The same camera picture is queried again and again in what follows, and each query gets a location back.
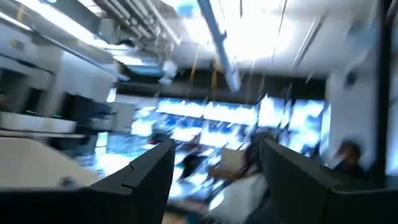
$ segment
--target ceiling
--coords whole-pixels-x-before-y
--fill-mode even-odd
[[[288,0],[282,19],[284,1],[244,0],[243,16],[239,16],[239,0],[220,0],[227,23],[228,38],[235,50],[239,68],[250,71],[254,63],[257,72],[282,72],[284,74],[328,75],[343,70],[363,55],[365,46],[355,46],[347,41],[354,20],[369,21],[375,0]],[[180,35],[182,42],[174,48],[173,58],[183,68],[190,68],[195,60],[198,45],[197,67],[208,68],[215,56],[205,20],[200,13],[178,16],[182,3],[187,0],[156,0],[157,8],[169,26]],[[305,41],[315,19],[325,11],[325,18],[302,63],[292,68],[300,46]]]

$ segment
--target vertical pole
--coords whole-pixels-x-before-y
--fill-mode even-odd
[[[391,0],[379,0],[379,55],[377,62],[377,108],[375,108],[377,110],[375,182],[379,187],[385,187],[386,184],[388,105],[391,87],[391,40],[394,20],[394,18],[387,16],[387,11],[391,2]]]

